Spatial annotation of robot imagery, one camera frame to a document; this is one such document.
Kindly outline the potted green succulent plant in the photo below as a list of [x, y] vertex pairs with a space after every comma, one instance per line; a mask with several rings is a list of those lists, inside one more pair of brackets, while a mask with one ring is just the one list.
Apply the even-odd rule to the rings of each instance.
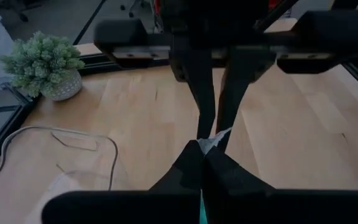
[[12, 52], [2, 55], [0, 61], [4, 71], [13, 76], [12, 86], [32, 98], [43, 95], [63, 101], [83, 86], [79, 70], [85, 63], [80, 55], [66, 37], [38, 31], [29, 40], [15, 40]]

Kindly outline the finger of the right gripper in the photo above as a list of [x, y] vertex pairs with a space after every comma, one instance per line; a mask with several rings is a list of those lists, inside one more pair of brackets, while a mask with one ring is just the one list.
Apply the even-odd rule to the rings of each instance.
[[269, 50], [232, 49], [229, 52], [219, 95], [217, 133], [233, 126], [246, 89], [274, 62], [275, 52]]
[[170, 52], [169, 62], [178, 82], [186, 82], [199, 110], [197, 138], [206, 139], [211, 134], [215, 119], [213, 86], [213, 60], [206, 50]]

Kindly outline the teal elastic bandage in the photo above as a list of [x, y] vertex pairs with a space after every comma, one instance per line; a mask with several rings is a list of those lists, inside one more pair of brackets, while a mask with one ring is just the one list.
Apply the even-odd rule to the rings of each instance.
[[206, 217], [206, 210], [204, 205], [204, 199], [203, 199], [203, 192], [200, 194], [200, 220], [199, 224], [208, 224], [208, 220]]

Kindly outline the clear plastic bin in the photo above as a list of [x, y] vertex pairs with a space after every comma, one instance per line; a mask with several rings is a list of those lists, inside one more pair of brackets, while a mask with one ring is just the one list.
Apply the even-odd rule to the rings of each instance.
[[27, 126], [1, 146], [0, 224], [41, 224], [47, 202], [81, 190], [111, 190], [117, 146], [106, 137]]

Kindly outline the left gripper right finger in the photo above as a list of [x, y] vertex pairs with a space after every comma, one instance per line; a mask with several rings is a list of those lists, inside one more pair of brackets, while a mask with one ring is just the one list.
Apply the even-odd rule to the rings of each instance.
[[216, 147], [202, 190], [212, 224], [358, 224], [358, 190], [276, 189]]

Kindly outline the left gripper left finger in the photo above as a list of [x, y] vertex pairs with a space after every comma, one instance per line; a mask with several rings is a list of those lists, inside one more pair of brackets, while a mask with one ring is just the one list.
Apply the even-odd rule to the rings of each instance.
[[64, 193], [46, 203], [42, 224], [199, 224], [203, 159], [191, 140], [150, 189]]

